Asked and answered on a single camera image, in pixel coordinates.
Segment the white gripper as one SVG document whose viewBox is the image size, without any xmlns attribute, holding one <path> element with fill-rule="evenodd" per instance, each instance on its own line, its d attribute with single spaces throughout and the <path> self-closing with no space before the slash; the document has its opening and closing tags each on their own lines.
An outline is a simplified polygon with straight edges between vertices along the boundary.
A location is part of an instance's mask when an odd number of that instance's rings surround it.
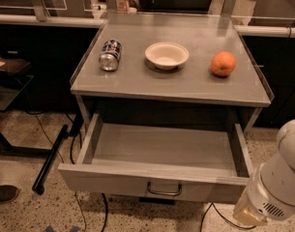
<svg viewBox="0 0 295 232">
<path fill-rule="evenodd" d="M 290 218 L 295 215 L 295 170 L 287 164 L 261 164 L 251 174 L 243 195 L 233 217 L 244 225 L 264 226 L 267 218 Z"/>
</svg>

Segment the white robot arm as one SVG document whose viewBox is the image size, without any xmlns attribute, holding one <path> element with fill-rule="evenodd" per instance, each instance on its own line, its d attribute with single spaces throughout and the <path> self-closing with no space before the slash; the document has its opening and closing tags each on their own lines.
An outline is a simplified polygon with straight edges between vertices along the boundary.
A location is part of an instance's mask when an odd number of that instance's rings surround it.
<svg viewBox="0 0 295 232">
<path fill-rule="evenodd" d="M 244 225 L 262 226 L 267 219 L 286 220 L 295 215 L 295 119 L 283 125 L 277 153 L 250 175 L 233 210 Z"/>
</svg>

